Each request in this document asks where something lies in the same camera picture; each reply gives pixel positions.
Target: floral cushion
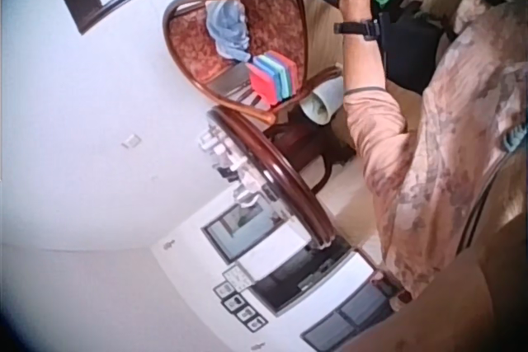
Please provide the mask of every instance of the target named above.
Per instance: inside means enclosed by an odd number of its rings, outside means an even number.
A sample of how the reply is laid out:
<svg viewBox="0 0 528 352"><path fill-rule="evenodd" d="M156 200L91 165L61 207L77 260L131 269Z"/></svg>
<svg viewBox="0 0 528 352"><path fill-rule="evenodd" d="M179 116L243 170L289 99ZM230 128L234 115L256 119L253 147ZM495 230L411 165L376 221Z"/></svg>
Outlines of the floral cushion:
<svg viewBox="0 0 528 352"><path fill-rule="evenodd" d="M241 0L246 7L249 52L273 49L297 63L299 81L304 77L304 27L296 0ZM170 45L181 64L197 81L206 84L234 65L216 52L215 41L205 27L205 7L169 22Z"/></svg>

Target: blue notebook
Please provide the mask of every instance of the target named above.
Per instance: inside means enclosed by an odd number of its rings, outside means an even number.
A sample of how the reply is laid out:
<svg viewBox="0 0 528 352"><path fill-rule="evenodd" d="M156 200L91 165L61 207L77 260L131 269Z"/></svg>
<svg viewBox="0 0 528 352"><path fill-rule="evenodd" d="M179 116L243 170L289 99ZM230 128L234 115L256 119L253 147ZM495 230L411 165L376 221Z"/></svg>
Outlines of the blue notebook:
<svg viewBox="0 0 528 352"><path fill-rule="evenodd" d="M268 65L270 68L273 68L273 70L277 71L279 73L280 77L280 97L282 100L288 99L291 96L291 88L288 87L288 69L284 66L281 66L277 62L275 62L273 59L269 58L268 56L259 55L257 57L260 61Z"/></svg>
<svg viewBox="0 0 528 352"><path fill-rule="evenodd" d="M282 62L280 59L278 59L276 56L274 56L273 54L268 54L266 53L266 56L269 58L269 59L272 59L273 61L277 62L282 68L285 69L286 71L286 78L288 79L288 92L289 92L289 95L290 96L293 96L294 95L294 82L292 81L291 79L291 71L290 69L288 68L288 65L286 65L284 62Z"/></svg>
<svg viewBox="0 0 528 352"><path fill-rule="evenodd" d="M277 95L278 101L283 101L285 98L282 97L282 88L281 88L281 76L279 74L279 71L272 68L267 63L263 62L258 57L253 58L253 65L255 65L257 68L261 69L265 74L267 74L269 77L273 79L274 85L275 85L275 91Z"/></svg>

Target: black watch strap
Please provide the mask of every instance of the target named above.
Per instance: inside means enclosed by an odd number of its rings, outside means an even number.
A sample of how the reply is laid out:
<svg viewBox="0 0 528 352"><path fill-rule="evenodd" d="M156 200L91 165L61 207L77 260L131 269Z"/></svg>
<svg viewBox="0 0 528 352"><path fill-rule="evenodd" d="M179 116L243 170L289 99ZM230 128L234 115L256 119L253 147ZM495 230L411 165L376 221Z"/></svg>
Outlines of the black watch strap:
<svg viewBox="0 0 528 352"><path fill-rule="evenodd" d="M362 35L367 41L377 40L381 36L378 20L334 24L333 32L338 35Z"/></svg>

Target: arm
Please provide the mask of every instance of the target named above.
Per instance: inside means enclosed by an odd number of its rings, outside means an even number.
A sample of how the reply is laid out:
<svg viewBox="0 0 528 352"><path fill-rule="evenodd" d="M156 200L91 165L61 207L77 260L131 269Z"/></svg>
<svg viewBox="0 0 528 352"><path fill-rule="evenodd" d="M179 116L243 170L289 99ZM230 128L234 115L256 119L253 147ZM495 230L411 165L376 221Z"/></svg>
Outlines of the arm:
<svg viewBox="0 0 528 352"><path fill-rule="evenodd" d="M370 0L340 0L344 21L372 19ZM406 162L409 137L398 102L385 90L385 74L377 42L345 35L344 108L347 125L365 162L365 181L376 195L392 189L393 177Z"/></svg>

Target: window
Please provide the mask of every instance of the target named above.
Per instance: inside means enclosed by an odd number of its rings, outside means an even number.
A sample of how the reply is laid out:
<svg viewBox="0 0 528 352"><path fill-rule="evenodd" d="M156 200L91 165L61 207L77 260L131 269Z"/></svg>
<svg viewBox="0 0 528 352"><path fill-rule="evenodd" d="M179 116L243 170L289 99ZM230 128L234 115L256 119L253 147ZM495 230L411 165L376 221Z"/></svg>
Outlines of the window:
<svg viewBox="0 0 528 352"><path fill-rule="evenodd" d="M237 260L283 223L261 195L256 198L255 204L248 208L233 205L203 229L228 263Z"/></svg>
<svg viewBox="0 0 528 352"><path fill-rule="evenodd" d="M285 309L323 280L347 256L350 245L336 237L326 249L306 246L251 290L274 313Z"/></svg>
<svg viewBox="0 0 528 352"><path fill-rule="evenodd" d="M334 350L345 340L351 339L356 334L356 329L338 313L331 313L304 335L304 340L312 348L321 352Z"/></svg>
<svg viewBox="0 0 528 352"><path fill-rule="evenodd" d="M386 279L377 285L366 282L301 338L318 352L332 352L392 315L389 299L396 292Z"/></svg>

